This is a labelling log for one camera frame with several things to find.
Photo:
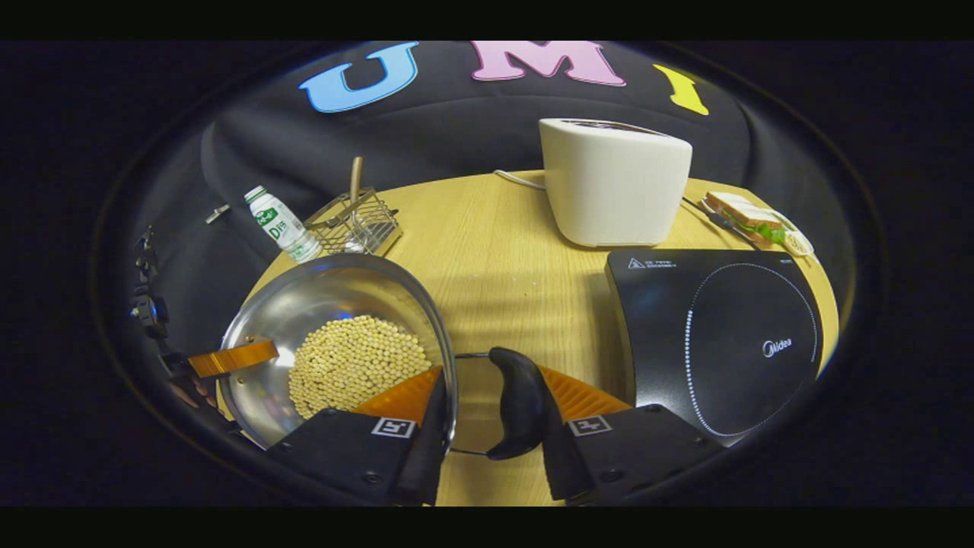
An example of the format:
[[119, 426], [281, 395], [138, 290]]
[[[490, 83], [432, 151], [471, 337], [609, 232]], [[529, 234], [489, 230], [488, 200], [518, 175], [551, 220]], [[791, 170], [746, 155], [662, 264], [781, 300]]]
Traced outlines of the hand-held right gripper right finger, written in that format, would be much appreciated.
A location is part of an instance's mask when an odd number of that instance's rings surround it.
[[726, 448], [660, 403], [628, 403], [551, 368], [543, 455], [551, 496], [568, 505], [665, 497]]

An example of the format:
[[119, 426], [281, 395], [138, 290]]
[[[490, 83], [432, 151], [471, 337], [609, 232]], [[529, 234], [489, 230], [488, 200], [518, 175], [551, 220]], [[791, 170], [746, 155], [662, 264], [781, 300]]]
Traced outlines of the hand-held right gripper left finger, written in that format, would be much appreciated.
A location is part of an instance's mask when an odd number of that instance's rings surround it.
[[448, 402], [436, 365], [355, 410], [321, 410], [267, 454], [362, 505], [434, 505]]

